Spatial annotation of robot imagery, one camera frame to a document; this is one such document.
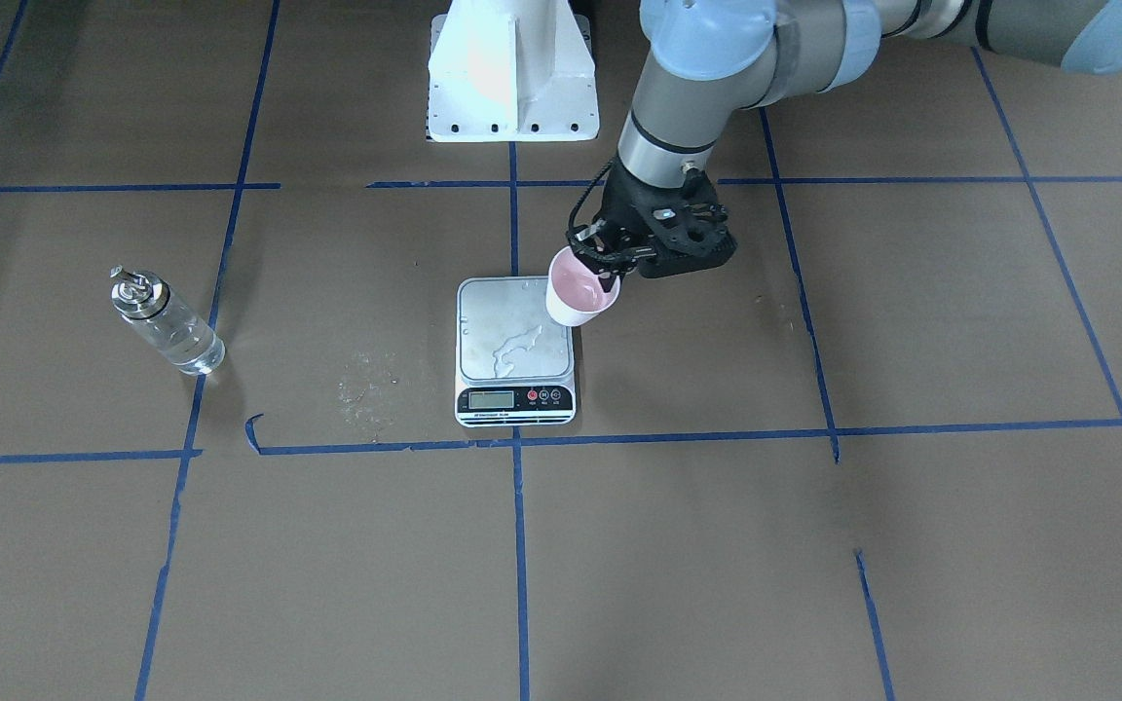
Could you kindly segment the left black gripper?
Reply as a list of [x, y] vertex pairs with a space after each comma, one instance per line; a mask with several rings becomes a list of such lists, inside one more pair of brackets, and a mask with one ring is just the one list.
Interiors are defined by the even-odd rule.
[[604, 293], [629, 273], [662, 278], [718, 268], [738, 248], [729, 210], [702, 168], [687, 169], [681, 187], [657, 188], [611, 160], [596, 222], [597, 245], [586, 225], [570, 225], [567, 245]]

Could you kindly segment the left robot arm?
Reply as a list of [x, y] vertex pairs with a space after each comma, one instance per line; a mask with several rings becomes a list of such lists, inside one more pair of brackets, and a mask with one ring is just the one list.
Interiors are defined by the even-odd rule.
[[850, 84], [892, 37], [1122, 71], [1122, 1], [645, 1], [640, 24], [650, 53], [600, 207], [567, 225], [580, 279], [600, 293], [629, 274], [728, 262], [736, 240], [705, 165], [730, 116]]

